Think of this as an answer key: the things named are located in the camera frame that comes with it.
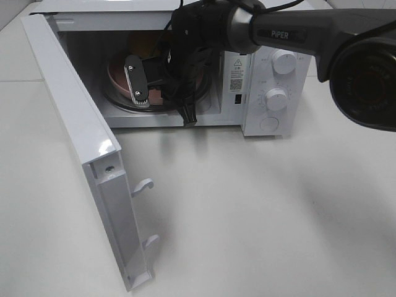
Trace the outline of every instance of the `sticker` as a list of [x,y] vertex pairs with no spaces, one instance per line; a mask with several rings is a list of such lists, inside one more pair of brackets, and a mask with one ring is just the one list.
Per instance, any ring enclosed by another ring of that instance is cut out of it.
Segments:
[[230,79],[228,91],[243,93],[245,85],[246,68],[248,66],[247,56],[234,56],[230,59]]

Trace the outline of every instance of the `control knob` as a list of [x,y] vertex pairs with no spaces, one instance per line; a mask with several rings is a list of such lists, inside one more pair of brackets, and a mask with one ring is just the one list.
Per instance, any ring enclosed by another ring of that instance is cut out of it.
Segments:
[[292,51],[277,50],[272,56],[272,67],[278,74],[289,74],[296,69],[297,57]]
[[265,105],[269,110],[280,111],[287,106],[288,95],[281,88],[273,88],[265,94]]

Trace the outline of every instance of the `white table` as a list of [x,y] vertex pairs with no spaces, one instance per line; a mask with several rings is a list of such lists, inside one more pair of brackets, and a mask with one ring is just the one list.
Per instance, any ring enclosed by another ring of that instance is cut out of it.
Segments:
[[286,139],[115,131],[131,184],[155,181],[142,237],[161,236],[155,279],[127,293],[26,42],[18,19],[0,32],[0,296],[394,296],[396,135],[347,120],[315,77]]

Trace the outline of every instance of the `white microwave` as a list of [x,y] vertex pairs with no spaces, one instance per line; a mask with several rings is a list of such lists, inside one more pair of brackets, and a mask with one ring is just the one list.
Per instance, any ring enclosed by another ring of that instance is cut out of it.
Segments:
[[[127,290],[151,279],[131,199],[151,179],[130,186],[116,127],[182,126],[175,110],[140,110],[117,88],[111,62],[134,32],[163,30],[179,1],[44,0],[22,19],[28,40],[79,157]],[[276,6],[276,0],[264,1]],[[312,9],[302,3],[293,9]],[[268,47],[254,54],[217,52],[197,125],[241,126],[245,136],[288,135],[311,57]]]

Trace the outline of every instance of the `open microwave door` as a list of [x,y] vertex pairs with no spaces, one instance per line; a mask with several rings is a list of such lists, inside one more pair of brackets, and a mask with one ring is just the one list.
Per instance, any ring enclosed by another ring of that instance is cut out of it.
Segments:
[[130,190],[121,147],[51,28],[51,16],[22,19],[25,32],[61,122],[95,199],[127,290],[151,279],[145,248],[158,237],[139,237],[131,199],[152,181]]

